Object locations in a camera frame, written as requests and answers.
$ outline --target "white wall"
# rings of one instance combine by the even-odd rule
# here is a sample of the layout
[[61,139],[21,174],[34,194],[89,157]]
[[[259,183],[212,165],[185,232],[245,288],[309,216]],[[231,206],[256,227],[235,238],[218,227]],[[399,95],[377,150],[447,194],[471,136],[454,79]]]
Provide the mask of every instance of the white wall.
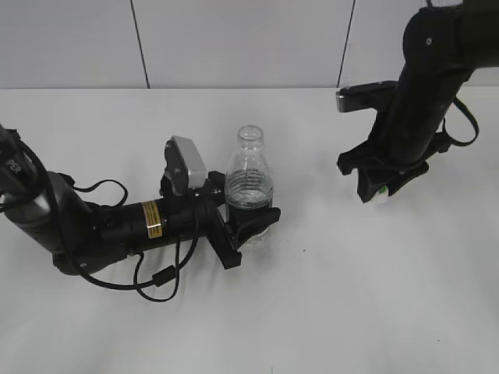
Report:
[[123,0],[2,0],[0,88],[145,87]]
[[135,0],[153,87],[336,85],[352,0]]
[[[353,1],[133,0],[150,86],[335,86]],[[424,3],[357,0],[341,85],[397,79]],[[0,52],[0,88],[147,86],[129,0],[2,0]]]
[[[456,5],[462,0],[434,0],[434,5]],[[404,65],[405,26],[425,0],[357,0],[341,86],[397,80]],[[468,83],[499,85],[499,69],[483,69]]]

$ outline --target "bottle neck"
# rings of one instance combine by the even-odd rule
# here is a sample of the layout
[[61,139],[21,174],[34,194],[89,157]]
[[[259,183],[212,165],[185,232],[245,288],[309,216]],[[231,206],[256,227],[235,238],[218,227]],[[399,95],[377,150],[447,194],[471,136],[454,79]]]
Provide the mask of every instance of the bottle neck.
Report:
[[237,143],[241,153],[259,154],[264,148],[264,132],[258,126],[244,126],[239,129]]

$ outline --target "clear plastic bottle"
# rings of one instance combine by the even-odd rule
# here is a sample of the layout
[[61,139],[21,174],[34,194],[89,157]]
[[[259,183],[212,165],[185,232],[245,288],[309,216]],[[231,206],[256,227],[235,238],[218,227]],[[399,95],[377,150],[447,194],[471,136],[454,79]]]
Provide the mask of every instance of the clear plastic bottle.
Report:
[[[257,210],[271,207],[274,182],[264,156],[264,132],[258,126],[242,127],[237,134],[239,150],[234,154],[225,177],[225,200],[230,210]],[[267,230],[253,236],[248,246],[258,246]]]

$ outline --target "warning label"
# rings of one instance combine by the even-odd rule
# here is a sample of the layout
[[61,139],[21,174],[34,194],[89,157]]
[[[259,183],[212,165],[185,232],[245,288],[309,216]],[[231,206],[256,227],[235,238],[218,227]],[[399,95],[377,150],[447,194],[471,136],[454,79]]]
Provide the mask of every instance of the warning label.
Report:
[[161,218],[157,211],[157,205],[154,200],[142,203],[143,214],[146,218],[147,235],[149,239],[160,238],[163,236],[161,227]]

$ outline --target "white table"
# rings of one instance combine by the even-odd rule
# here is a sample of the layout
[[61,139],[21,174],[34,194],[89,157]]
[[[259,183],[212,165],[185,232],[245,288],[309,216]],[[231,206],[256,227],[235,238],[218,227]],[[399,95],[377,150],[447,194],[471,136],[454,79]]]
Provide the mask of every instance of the white table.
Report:
[[[82,186],[117,178],[129,202],[157,198],[170,136],[194,139],[224,171],[238,127],[258,124],[282,208],[268,250],[244,253],[239,268],[224,271],[201,240],[165,305],[62,275],[0,218],[0,372],[497,372],[499,89],[461,97],[482,124],[477,143],[437,155],[378,206],[361,204],[356,178],[335,166],[373,111],[340,115],[333,90],[0,91],[0,122],[47,168]],[[456,110],[448,124],[472,135]],[[144,278],[173,252],[151,252]],[[136,260],[98,276],[128,283]]]

